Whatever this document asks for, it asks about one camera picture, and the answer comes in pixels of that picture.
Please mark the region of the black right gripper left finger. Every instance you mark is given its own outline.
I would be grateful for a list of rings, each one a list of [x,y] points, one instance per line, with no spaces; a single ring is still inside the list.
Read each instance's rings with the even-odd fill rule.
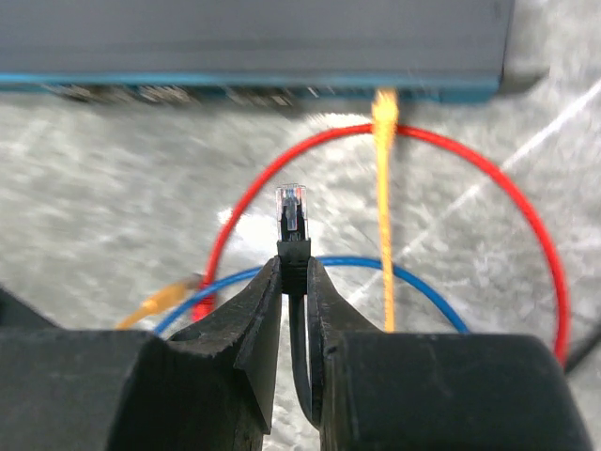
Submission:
[[[68,330],[1,294],[5,450],[258,450],[270,432],[282,275],[169,339]]]

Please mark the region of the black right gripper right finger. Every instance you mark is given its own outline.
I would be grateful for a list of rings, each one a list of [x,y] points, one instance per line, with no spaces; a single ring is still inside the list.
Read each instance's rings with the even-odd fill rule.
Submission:
[[[308,267],[324,450],[589,450],[561,365],[526,334],[384,333]]]

